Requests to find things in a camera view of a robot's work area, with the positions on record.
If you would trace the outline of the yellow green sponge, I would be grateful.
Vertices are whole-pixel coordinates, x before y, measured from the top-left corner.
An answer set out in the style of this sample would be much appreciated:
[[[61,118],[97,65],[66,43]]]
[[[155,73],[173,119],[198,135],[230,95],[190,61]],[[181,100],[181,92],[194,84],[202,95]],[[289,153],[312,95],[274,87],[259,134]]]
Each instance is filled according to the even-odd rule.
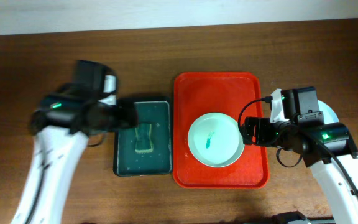
[[[138,154],[150,153],[154,149],[151,140],[152,125],[149,123],[140,123],[135,129],[135,152]]]

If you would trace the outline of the light blue plate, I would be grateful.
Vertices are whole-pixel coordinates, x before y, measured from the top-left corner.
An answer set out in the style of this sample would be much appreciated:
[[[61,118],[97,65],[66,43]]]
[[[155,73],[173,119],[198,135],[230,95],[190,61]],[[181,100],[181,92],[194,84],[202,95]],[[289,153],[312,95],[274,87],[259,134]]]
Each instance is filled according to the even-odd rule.
[[[325,124],[339,122],[339,118],[338,118],[337,114],[334,112],[334,110],[330,106],[328,106],[326,103],[324,103],[320,100],[318,101],[318,106],[319,106],[320,111],[323,112]]]

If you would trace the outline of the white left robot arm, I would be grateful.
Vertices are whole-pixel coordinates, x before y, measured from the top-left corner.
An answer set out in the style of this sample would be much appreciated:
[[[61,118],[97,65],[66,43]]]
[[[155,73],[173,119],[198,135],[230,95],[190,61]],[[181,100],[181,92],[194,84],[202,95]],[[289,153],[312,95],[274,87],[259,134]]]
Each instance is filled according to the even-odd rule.
[[[133,128],[133,103],[116,99],[117,83],[67,83],[34,111],[34,151],[12,223],[60,223],[71,181],[90,137]]]

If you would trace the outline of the pale green plate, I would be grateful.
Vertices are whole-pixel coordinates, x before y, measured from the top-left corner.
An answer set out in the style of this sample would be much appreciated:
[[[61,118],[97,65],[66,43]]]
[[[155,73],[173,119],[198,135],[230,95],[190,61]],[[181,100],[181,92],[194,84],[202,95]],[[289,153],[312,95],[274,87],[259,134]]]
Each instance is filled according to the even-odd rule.
[[[200,163],[221,168],[235,163],[244,151],[237,121],[223,113],[207,113],[189,128],[188,147]]]

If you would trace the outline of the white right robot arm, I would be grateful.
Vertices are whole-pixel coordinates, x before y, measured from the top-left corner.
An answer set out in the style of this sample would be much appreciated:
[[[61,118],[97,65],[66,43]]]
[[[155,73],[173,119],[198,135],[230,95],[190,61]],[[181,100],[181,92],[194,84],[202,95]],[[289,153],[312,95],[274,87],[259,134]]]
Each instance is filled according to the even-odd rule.
[[[261,98],[269,118],[237,119],[245,145],[299,155],[326,196],[336,223],[358,223],[358,148],[349,129],[319,106],[314,87],[275,90]]]

